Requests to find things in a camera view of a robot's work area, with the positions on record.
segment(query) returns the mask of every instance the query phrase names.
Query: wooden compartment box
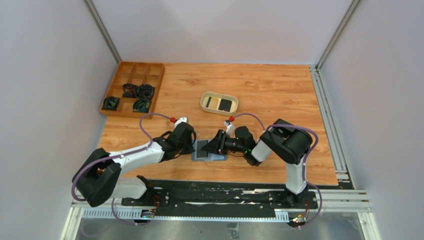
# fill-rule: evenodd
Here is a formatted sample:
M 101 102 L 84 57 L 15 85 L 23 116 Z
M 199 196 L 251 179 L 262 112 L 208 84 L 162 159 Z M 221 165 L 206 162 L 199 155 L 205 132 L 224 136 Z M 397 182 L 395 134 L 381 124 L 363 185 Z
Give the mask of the wooden compartment box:
M 113 76 L 106 95 L 107 97 L 120 98 L 119 105 L 116 111 L 104 110 L 103 100 L 100 104 L 100 113 L 106 116 L 126 117 L 126 118 L 141 118 L 146 113 L 133 112 L 133 104 L 137 98 L 124 97 L 124 84 L 150 84 L 154 87 L 154 94 L 151 100 L 149 113 L 154 113 L 156 101 L 159 96 L 162 79 L 164 78 L 165 66 L 163 63 L 145 63 L 145 62 L 130 62 L 122 61 Z

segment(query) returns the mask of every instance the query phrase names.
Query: white wall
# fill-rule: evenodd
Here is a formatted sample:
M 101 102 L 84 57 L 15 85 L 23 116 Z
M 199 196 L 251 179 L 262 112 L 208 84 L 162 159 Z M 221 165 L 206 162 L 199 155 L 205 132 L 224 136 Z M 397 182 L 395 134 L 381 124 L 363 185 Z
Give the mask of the white wall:
M 116 67 L 81 0 L 0 3 L 0 239 L 59 239 Z
M 351 0 L 94 0 L 120 56 L 315 64 Z
M 423 1 L 362 1 L 322 69 L 384 240 L 424 235 L 423 10 Z

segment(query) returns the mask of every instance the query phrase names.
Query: wood grain surface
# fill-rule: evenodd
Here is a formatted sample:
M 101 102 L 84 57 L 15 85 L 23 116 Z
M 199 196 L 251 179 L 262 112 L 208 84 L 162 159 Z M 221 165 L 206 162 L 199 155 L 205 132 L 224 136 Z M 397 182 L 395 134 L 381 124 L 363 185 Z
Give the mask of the wood grain surface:
M 155 112 L 175 118 L 186 116 L 197 139 L 212 139 L 219 129 L 225 129 L 223 121 L 228 117 L 201 109 L 201 96 L 208 91 L 235 96 L 239 100 L 236 113 L 255 114 L 265 126 L 281 118 L 316 131 L 319 143 L 307 161 L 307 179 L 314 184 L 338 184 L 307 65 L 166 63 Z M 255 139 L 262 133 L 253 117 L 241 116 L 233 123 L 236 127 L 247 126 Z M 160 116 L 143 121 L 143 126 L 152 137 L 173 129 L 173 123 Z M 119 151 L 147 141 L 138 119 L 109 116 L 98 146 Z M 164 180 L 284 183 L 286 168 L 274 153 L 257 167 L 250 166 L 243 157 L 229 155 L 226 161 L 200 162 L 183 155 L 143 166 L 125 176 L 137 175 Z

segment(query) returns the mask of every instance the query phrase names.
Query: plastic container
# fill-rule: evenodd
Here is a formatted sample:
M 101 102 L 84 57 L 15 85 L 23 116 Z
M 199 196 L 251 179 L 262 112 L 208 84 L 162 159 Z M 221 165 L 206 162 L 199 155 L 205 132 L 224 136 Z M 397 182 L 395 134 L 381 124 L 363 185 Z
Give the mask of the plastic container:
M 205 112 L 233 116 L 239 106 L 239 100 L 234 96 L 207 91 L 201 96 L 200 106 Z

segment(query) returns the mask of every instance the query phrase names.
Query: white backdrop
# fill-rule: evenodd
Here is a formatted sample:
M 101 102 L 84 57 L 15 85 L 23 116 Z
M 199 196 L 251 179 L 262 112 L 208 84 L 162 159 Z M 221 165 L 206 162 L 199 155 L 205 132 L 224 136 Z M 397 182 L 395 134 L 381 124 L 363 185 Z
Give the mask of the white backdrop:
M 125 61 L 316 64 L 350 0 L 94 0 Z
M 115 69 L 83 1 L 1 1 L 0 239 L 59 239 Z
M 322 68 L 383 240 L 424 234 L 423 10 L 423 1 L 362 1 Z

